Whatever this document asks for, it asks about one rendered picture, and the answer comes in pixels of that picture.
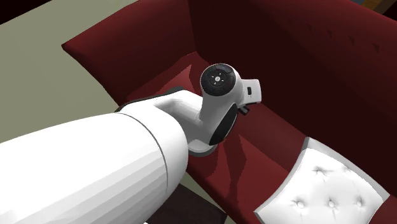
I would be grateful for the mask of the white tufted cushion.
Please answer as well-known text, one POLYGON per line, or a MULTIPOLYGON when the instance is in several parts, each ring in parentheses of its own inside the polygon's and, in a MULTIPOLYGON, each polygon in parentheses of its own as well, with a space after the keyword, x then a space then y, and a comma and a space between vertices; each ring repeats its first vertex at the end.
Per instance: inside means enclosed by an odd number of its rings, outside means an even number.
POLYGON ((389 196, 351 161, 306 137, 292 170, 254 214, 261 224, 369 224, 389 196))

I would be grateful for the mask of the dark red sofa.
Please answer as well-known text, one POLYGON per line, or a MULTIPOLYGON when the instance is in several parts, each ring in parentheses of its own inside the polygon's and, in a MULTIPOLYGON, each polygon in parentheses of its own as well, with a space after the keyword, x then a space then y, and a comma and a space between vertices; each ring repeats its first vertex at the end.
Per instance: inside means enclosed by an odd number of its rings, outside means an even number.
POLYGON ((370 224, 397 224, 397 21, 350 0, 137 0, 62 45, 117 104, 174 86, 199 93, 223 62, 261 83, 189 175, 236 224, 284 181, 314 138, 388 193, 370 224))

